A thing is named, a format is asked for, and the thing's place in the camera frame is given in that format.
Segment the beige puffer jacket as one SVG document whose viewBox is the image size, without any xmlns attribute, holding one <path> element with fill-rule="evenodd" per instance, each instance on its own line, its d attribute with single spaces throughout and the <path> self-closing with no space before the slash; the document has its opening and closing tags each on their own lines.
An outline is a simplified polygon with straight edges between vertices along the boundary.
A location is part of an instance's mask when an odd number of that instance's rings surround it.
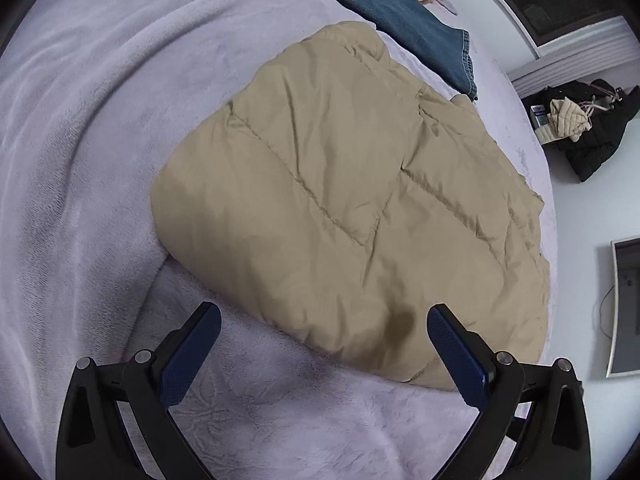
<svg viewBox="0 0 640 480">
<path fill-rule="evenodd" d="M 471 101 L 414 76 L 368 24 L 264 64 L 175 148 L 151 208 L 206 287 L 356 370 L 450 388 L 434 304 L 492 348 L 544 350 L 544 202 Z"/>
</svg>

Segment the beige garment on hanger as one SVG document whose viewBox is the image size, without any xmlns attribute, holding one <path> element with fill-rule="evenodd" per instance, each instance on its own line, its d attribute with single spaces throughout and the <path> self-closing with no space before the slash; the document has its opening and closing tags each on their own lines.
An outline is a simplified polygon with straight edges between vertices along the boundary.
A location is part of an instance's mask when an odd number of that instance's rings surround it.
<svg viewBox="0 0 640 480">
<path fill-rule="evenodd" d="M 548 122 L 535 130 L 541 145 L 566 139 L 578 142 L 580 137 L 591 129 L 587 113 L 567 98 L 552 100 L 547 117 Z"/>
</svg>

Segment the grey curtain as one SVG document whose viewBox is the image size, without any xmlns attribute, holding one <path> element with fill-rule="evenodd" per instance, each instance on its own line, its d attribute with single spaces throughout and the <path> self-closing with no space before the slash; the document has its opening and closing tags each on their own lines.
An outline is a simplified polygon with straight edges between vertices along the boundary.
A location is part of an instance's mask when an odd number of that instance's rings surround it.
<svg viewBox="0 0 640 480">
<path fill-rule="evenodd" d="M 521 98 L 638 61 L 639 39 L 622 16 L 608 18 L 536 49 L 536 58 L 508 73 Z"/>
</svg>

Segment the lavender fleece bed blanket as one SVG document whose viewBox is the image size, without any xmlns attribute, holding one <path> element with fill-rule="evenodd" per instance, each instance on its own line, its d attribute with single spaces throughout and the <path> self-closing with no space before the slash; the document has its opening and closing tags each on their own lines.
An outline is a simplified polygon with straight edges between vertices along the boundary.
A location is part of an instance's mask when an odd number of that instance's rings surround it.
<svg viewBox="0 0 640 480">
<path fill-rule="evenodd" d="M 157 243 L 151 185 L 182 138 L 335 0 L 37 0 L 1 58 L 1 417 L 54 475 L 83 356 L 154 348 L 209 292 Z M 219 479 L 428 479 L 474 419 L 455 393 L 337 366 L 223 306 L 172 413 Z"/>
</svg>

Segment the folded blue denim jeans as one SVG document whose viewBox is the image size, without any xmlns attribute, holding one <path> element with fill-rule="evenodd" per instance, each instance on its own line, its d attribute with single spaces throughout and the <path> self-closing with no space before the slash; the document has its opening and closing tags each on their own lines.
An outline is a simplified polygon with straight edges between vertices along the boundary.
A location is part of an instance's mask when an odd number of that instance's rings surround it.
<svg viewBox="0 0 640 480">
<path fill-rule="evenodd" d="M 477 99 L 470 35 L 439 21 L 418 0 L 336 0 L 374 23 L 470 100 Z"/>
</svg>

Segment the wall monitor screen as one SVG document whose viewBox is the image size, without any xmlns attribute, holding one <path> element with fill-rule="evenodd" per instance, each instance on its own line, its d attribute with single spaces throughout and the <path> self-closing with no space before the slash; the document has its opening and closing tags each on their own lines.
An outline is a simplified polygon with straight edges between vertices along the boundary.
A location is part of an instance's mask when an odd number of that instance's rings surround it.
<svg viewBox="0 0 640 480">
<path fill-rule="evenodd" d="M 614 323 L 606 376 L 639 373 L 640 249 L 639 239 L 612 243 L 614 263 Z"/>
</svg>

